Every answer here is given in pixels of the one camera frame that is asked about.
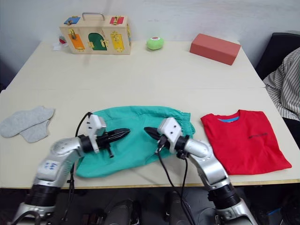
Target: colorful toy door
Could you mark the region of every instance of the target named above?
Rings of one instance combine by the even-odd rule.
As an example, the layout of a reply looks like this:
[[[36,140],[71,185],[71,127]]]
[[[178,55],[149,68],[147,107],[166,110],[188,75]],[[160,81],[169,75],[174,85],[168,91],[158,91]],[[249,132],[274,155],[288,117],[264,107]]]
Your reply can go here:
[[[105,41],[104,41],[104,38],[102,37],[102,35],[100,35],[98,33],[90,33],[89,41],[90,41],[90,47],[93,50],[102,50],[102,51],[107,50]]]
[[[111,38],[114,49],[121,53],[124,50],[122,35],[114,31],[111,33]]]
[[[73,29],[69,29],[69,38],[75,49],[78,51],[84,51],[85,48],[83,42],[81,41],[79,34],[75,34]]]

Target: folded t-shirt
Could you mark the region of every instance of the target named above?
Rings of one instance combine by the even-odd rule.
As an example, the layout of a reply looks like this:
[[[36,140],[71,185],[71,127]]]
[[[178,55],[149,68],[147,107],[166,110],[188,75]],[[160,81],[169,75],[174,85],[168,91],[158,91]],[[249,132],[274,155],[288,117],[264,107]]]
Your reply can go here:
[[[292,167],[280,151],[263,112],[208,114],[201,121],[215,156],[229,175],[269,173]]]
[[[129,128],[130,133],[124,138],[111,143],[113,158],[107,150],[98,154],[92,152],[79,161],[76,174],[81,177],[104,177],[132,167],[146,165],[158,160],[155,155],[157,141],[151,138],[144,127],[157,128],[164,118],[174,117],[181,125],[184,135],[193,136],[195,129],[190,122],[190,113],[181,112],[163,106],[124,106],[98,112],[107,125],[106,130]],[[161,156],[169,156],[168,149],[162,149]]]

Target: white table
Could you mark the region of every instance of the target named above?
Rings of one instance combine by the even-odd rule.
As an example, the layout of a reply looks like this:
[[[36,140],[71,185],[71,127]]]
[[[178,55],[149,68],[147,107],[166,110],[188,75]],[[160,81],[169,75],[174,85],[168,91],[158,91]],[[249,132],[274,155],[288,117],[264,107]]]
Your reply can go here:
[[[78,55],[41,43],[7,89],[264,87],[243,49],[232,66],[189,52],[191,42],[166,42],[157,51],[133,42],[131,55]]]
[[[50,146],[61,138],[74,136],[81,117],[90,110],[101,110],[123,105],[163,105],[191,113],[195,138],[206,140],[200,117],[208,114],[233,114],[238,109],[264,111],[272,124],[279,147],[291,169],[260,175],[231,176],[234,185],[276,184],[300,182],[300,151],[264,88],[250,89],[187,89],[166,87],[160,91],[126,89],[78,90],[13,90],[0,94],[0,121],[18,110],[37,105],[56,108],[49,124],[50,135],[36,143],[27,143],[20,135],[0,137],[0,185],[4,188],[29,188],[39,162],[47,155]],[[165,159],[171,179],[182,182],[183,160]],[[77,188],[159,187],[169,186],[159,162],[117,172],[105,178],[75,178]],[[201,181],[196,168],[190,164],[187,185],[199,186]]]

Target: teal cloth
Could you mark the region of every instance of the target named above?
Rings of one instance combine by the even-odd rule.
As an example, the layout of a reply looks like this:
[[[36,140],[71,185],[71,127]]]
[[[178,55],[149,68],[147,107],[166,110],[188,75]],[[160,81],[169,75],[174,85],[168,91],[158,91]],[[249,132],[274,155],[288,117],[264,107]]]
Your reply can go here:
[[[157,128],[164,118],[174,117],[181,125],[184,135],[192,136],[195,133],[190,123],[190,113],[169,107],[124,106],[101,110],[94,114],[105,120],[107,131],[129,128],[130,133],[123,139],[111,143],[113,158],[109,158],[107,150],[101,150],[98,154],[92,152],[82,158],[76,170],[76,174],[81,177],[104,177],[158,160],[155,155],[157,141],[144,131],[144,127]],[[161,151],[162,157],[169,155],[167,149]]]

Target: gray sock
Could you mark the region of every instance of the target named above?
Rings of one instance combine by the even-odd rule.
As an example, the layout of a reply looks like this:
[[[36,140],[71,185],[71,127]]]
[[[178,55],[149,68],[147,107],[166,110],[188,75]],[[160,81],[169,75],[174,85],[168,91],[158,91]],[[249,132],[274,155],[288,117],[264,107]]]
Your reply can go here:
[[[53,116],[54,109],[38,106],[32,110],[17,111],[0,123],[0,134],[12,137],[36,124],[42,123]]]
[[[25,140],[29,143],[37,142],[48,136],[48,124],[49,120],[46,120],[22,131],[20,135],[22,135],[23,138],[25,138]]]

